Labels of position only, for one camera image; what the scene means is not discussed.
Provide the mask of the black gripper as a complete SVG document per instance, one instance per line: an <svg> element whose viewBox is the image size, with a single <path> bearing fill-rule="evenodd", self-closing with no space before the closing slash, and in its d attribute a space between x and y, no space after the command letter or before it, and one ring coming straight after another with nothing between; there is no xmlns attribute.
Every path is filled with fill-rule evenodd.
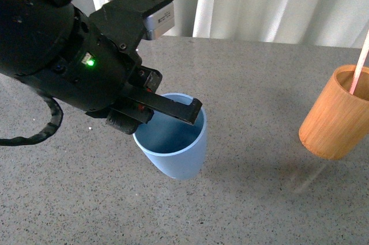
<svg viewBox="0 0 369 245"><path fill-rule="evenodd" d="M72 4L18 0L17 79L86 112L110 108L106 124L127 135L153 110L193 125L198 99L173 101L144 89L139 78L144 19L171 2L112 0L87 16ZM123 97L144 107L116 105Z"/></svg>

